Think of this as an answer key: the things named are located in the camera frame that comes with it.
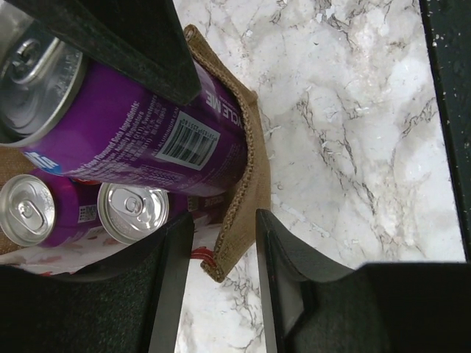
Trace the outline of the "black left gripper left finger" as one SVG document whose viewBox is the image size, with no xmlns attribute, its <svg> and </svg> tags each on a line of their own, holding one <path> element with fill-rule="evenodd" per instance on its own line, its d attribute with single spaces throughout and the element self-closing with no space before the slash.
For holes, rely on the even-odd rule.
<svg viewBox="0 0 471 353">
<path fill-rule="evenodd" d="M 194 236 L 183 213 L 74 274 L 1 267 L 3 352 L 173 352 Z"/>
</svg>

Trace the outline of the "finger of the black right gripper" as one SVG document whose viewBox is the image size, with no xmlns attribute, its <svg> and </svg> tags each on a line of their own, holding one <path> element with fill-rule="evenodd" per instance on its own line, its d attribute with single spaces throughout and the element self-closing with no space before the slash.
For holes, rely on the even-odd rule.
<svg viewBox="0 0 471 353">
<path fill-rule="evenodd" d="M 201 84 L 173 1 L 30 1 L 14 7 L 153 93 L 188 104 Z"/>
</svg>

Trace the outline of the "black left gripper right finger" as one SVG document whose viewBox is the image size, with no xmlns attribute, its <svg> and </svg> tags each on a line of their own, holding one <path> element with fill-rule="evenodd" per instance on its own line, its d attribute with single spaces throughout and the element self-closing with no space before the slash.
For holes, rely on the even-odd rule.
<svg viewBox="0 0 471 353">
<path fill-rule="evenodd" d="M 256 213 L 268 352 L 468 352 L 470 266 L 366 263 L 351 269 Z"/>
</svg>

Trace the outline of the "purple fanta can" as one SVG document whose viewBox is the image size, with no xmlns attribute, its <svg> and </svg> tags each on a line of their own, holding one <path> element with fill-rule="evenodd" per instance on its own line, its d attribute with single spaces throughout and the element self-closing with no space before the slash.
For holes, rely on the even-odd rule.
<svg viewBox="0 0 471 353">
<path fill-rule="evenodd" d="M 249 162 L 243 113 L 206 65 L 171 103 L 1 4 L 1 144 L 50 174 L 216 196 Z"/>
<path fill-rule="evenodd" d="M 97 207 L 106 232 L 127 245 L 189 210 L 188 197 L 157 188 L 103 183 Z"/>
<path fill-rule="evenodd" d="M 100 185 L 34 169 L 1 188 L 1 228 L 19 246 L 57 247 L 100 229 Z"/>
</svg>

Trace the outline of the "purple Fanta can front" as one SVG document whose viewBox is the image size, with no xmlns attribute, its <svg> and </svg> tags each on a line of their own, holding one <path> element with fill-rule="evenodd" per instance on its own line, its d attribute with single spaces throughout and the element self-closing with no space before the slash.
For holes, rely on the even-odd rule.
<svg viewBox="0 0 471 353">
<path fill-rule="evenodd" d="M 1 4 L 1 144 L 50 174 L 216 196 L 249 162 L 243 113 L 206 65 L 171 103 Z"/>
</svg>

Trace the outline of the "purple Fanta can back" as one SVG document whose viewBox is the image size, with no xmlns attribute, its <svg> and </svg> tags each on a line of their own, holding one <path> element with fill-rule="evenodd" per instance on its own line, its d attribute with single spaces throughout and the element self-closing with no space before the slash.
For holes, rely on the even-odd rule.
<svg viewBox="0 0 471 353">
<path fill-rule="evenodd" d="M 57 247 L 100 229 L 100 185 L 34 169 L 1 188 L 1 228 L 19 246 Z"/>
</svg>

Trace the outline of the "red cola can back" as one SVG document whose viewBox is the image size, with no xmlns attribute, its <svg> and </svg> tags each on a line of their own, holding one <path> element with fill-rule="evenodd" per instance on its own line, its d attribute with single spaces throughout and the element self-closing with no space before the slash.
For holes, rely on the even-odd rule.
<svg viewBox="0 0 471 353">
<path fill-rule="evenodd" d="M 93 180 L 85 180 L 85 179 L 78 179 L 78 178 L 69 178 L 72 182 L 76 182 L 83 185 L 99 185 L 101 182 L 93 181 Z"/>
</svg>

